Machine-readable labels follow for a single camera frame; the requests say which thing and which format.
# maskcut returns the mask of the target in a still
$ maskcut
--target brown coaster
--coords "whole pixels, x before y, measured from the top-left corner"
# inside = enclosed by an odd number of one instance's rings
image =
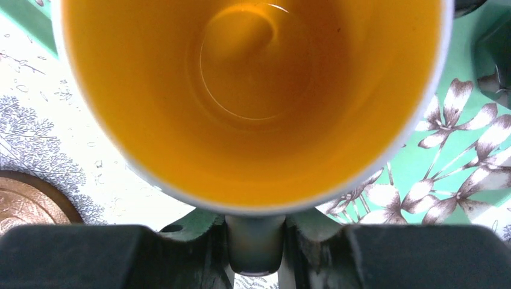
[[[0,171],[0,235],[19,225],[71,223],[83,220],[55,187],[25,173]]]

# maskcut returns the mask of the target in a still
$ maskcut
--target brown lid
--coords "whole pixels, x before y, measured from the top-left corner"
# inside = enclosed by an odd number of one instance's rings
[[[83,220],[62,192],[34,176],[0,171],[0,235],[19,225],[70,223]]]

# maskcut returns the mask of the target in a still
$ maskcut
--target cup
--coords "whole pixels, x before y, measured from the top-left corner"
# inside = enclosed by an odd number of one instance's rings
[[[52,1],[59,56],[132,167],[268,216],[353,189],[402,147],[447,56],[451,0]]]

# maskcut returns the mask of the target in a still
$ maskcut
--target cup rim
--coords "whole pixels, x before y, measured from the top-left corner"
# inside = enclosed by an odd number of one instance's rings
[[[124,152],[121,149],[119,149],[115,140],[111,139],[110,137],[108,137],[108,139],[111,141],[112,145],[116,147],[119,153],[124,157],[129,168],[133,172],[135,172],[137,176],[139,176],[144,181],[149,183],[149,185],[162,191],[166,195],[194,207],[207,209],[221,214],[260,217],[295,213],[311,209],[318,205],[329,202],[335,199],[336,197],[342,196],[344,194],[347,194],[351,190],[354,190],[359,184],[361,184],[364,180],[368,179],[379,168],[383,167],[387,161],[392,159],[392,157],[394,157],[397,154],[401,146],[413,133],[414,128],[417,126],[419,121],[423,118],[424,111],[431,102],[431,99],[436,91],[437,85],[439,84],[440,78],[442,76],[442,71],[447,60],[447,54],[449,50],[454,20],[454,1],[452,0],[438,1],[442,2],[442,13],[441,22],[439,25],[440,37],[437,43],[435,61],[434,65],[431,67],[431,74],[430,77],[428,78],[429,81],[422,94],[422,99],[419,105],[416,107],[415,112],[412,114],[412,117],[408,120],[403,130],[397,135],[397,137],[394,138],[394,141],[384,150],[384,153],[381,154],[375,161],[373,161],[373,163],[370,166],[366,167],[364,170],[356,174],[356,176],[351,178],[349,181],[338,184],[334,189],[319,194],[317,195],[317,197],[311,198],[307,201],[292,202],[286,205],[279,205],[274,207],[268,206],[265,208],[237,207],[212,202],[210,200],[186,194],[181,190],[177,190],[171,184],[167,184],[166,182],[158,179],[158,177],[154,176],[152,173],[149,173],[136,160],[132,159],[127,152]],[[67,53],[66,41],[64,40],[63,35],[61,2],[62,0],[53,0],[51,2],[52,30],[54,34],[55,45],[57,47],[58,57],[62,62],[65,71],[69,73],[73,77],[73,79],[76,79],[75,71],[73,70],[69,62],[69,54]],[[80,93],[80,97],[84,100],[87,109],[91,111],[94,118],[96,118],[96,115],[93,112],[93,109],[91,108],[89,102],[87,101],[86,98],[83,97],[84,92],[82,91],[79,85],[77,85],[77,90]],[[100,125],[100,127],[103,132],[106,132],[102,125]]]

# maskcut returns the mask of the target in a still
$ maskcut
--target mug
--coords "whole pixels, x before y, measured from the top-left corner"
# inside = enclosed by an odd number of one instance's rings
[[[136,171],[208,210],[346,193],[435,93],[452,0],[52,1],[60,58]]]

